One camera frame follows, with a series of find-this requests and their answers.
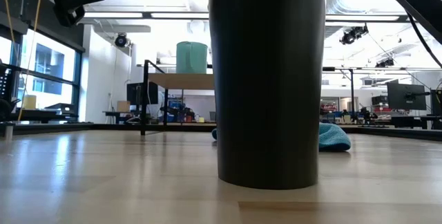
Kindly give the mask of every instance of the teal barrel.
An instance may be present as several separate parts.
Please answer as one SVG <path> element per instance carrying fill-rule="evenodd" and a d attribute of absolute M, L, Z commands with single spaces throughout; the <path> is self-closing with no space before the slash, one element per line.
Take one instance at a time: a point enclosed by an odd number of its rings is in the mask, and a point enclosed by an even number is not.
<path fill-rule="evenodd" d="M 207 45 L 183 41 L 177 44 L 177 73 L 206 73 Z"/>

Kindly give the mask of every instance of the black tumbler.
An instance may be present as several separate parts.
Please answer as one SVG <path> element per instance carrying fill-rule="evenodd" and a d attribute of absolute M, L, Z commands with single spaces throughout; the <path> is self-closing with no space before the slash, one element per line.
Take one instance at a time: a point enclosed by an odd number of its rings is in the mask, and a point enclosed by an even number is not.
<path fill-rule="evenodd" d="M 210 0 L 221 180 L 318 180 L 325 0 Z"/>

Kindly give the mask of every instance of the blue cloth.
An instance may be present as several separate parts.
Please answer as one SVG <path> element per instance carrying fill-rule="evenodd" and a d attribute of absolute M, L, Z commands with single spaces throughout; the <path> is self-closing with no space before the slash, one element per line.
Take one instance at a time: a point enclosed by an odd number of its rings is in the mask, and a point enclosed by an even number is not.
<path fill-rule="evenodd" d="M 212 131 L 216 140 L 216 129 Z M 335 124 L 319 123 L 319 151 L 347 151 L 352 144 L 347 134 Z"/>

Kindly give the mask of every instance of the yellow cord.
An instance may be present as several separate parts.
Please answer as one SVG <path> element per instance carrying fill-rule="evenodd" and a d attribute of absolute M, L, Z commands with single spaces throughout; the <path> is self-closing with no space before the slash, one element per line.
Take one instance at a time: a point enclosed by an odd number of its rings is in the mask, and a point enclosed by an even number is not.
<path fill-rule="evenodd" d="M 37 12 L 35 13 L 34 35 L 32 36 L 32 46 L 30 48 L 30 54 L 29 54 L 29 59 L 28 59 L 28 69 L 26 71 L 25 89 L 26 89 L 26 87 L 28 85 L 29 67 L 30 67 L 30 56 L 32 55 L 32 52 L 33 52 L 33 49 L 34 49 L 35 33 L 37 33 L 37 25 L 39 23 L 40 4 L 41 4 L 41 0 L 39 0 L 38 3 L 37 3 Z M 23 108 L 25 106 L 25 94 L 26 94 L 26 90 L 23 91 L 23 102 L 21 103 L 19 118 L 17 119 L 18 122 L 20 122 L 21 115 L 23 114 Z"/>
<path fill-rule="evenodd" d="M 6 14 L 8 15 L 8 22 L 9 22 L 9 29 L 10 29 L 10 33 L 11 33 L 11 39 L 12 39 L 12 42 L 13 42 L 12 45 L 14 46 L 14 52 L 15 52 L 15 55 L 17 56 L 17 61 L 18 61 L 18 52 L 17 52 L 17 48 L 15 46 L 15 37 L 14 37 L 14 31 L 12 29 L 12 21 L 11 21 L 11 14 L 9 12 L 8 0 L 5 0 L 5 4 L 6 4 Z M 31 49 L 30 49 L 30 56 L 32 55 L 34 44 L 35 44 L 35 33 L 37 32 L 37 25 L 39 23 L 40 5 L 41 5 L 41 0 L 39 0 L 38 3 L 37 3 L 37 12 L 35 13 L 34 35 L 32 36 L 32 46 L 31 46 Z M 29 67 L 30 67 L 30 57 L 29 57 L 29 60 L 28 60 L 28 70 L 26 71 L 25 90 L 23 91 L 23 101 L 21 103 L 19 118 L 17 119 L 18 122 L 20 122 L 20 120 L 21 120 L 21 115 L 23 114 L 23 108 L 24 108 L 24 105 L 25 105 L 25 94 L 26 94 L 26 86 L 28 85 Z"/>

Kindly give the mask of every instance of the wooden board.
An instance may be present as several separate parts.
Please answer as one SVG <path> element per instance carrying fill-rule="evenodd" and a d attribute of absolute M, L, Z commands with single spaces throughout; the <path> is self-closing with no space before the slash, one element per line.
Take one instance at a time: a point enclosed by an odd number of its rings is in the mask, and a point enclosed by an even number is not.
<path fill-rule="evenodd" d="M 149 80 L 166 89 L 213 90 L 215 80 L 209 74 L 149 73 Z"/>

